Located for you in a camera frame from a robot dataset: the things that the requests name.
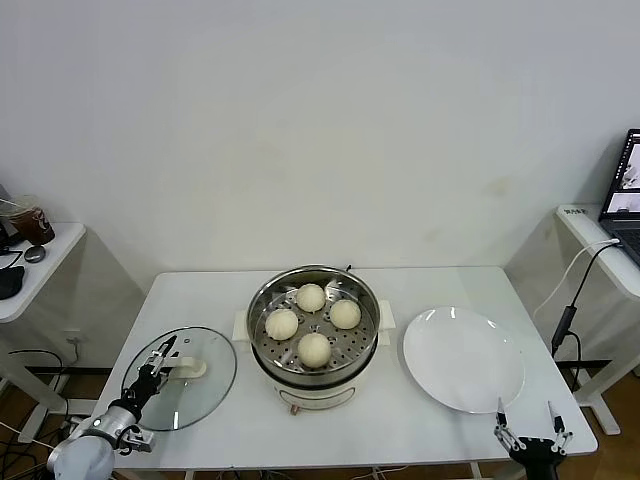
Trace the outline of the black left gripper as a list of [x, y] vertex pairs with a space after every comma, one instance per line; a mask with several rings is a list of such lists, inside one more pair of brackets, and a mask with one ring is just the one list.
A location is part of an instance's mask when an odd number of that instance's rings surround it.
[[[155, 348], [148, 357], [148, 364], [154, 368], [160, 368], [161, 373], [170, 373], [172, 369], [181, 365], [181, 358], [178, 351], [172, 350], [176, 335], [170, 336]], [[161, 383], [160, 376], [154, 372], [153, 367], [141, 367], [138, 371], [137, 379], [122, 391], [122, 398], [126, 400], [149, 400], [158, 393]]]

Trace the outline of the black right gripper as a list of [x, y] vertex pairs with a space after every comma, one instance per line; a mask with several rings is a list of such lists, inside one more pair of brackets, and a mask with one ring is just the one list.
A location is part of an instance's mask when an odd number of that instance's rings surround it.
[[494, 436], [512, 460], [521, 465], [528, 480], [558, 480], [557, 467], [565, 460], [573, 432], [551, 401], [547, 402], [555, 437], [551, 439], [517, 437], [508, 426], [502, 398], [498, 398]]

